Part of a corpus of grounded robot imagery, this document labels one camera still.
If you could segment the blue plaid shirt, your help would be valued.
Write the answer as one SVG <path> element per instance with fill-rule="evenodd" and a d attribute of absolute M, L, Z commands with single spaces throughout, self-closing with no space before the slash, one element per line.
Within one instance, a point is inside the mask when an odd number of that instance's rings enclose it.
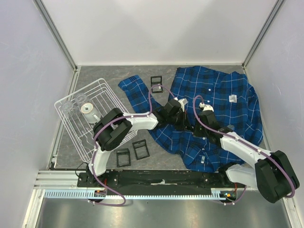
<path fill-rule="evenodd" d="M 185 112 L 193 131 L 166 124 L 150 130 L 150 135 L 165 151 L 180 155 L 187 169 L 213 173 L 229 163 L 243 164 L 220 146 L 220 138 L 229 131 L 261 144 L 259 100 L 245 74 L 179 67 L 170 90 L 170 98 L 188 101 Z"/>

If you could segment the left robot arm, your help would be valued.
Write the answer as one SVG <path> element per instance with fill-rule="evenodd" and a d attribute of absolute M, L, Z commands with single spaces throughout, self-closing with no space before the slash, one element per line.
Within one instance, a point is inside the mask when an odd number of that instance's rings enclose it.
<path fill-rule="evenodd" d="M 93 128 L 95 149 L 89 164 L 88 182 L 99 187 L 104 182 L 106 164 L 111 151 L 116 149 L 131 131 L 160 129 L 167 125 L 177 130 L 193 131 L 186 111 L 187 99 L 171 99 L 151 113 L 130 114 L 114 108 Z"/>

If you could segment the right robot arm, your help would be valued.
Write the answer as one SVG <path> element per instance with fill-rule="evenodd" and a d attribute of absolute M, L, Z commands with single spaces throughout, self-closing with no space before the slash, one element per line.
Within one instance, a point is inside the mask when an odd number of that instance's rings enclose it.
<path fill-rule="evenodd" d="M 212 110 L 195 114 L 196 129 L 204 132 L 217 146 L 245 161 L 249 167 L 235 164 L 218 174 L 218 183 L 228 187 L 237 182 L 258 189 L 269 202 L 292 198 L 300 183 L 287 155 L 262 149 L 227 127 L 221 128 Z"/>

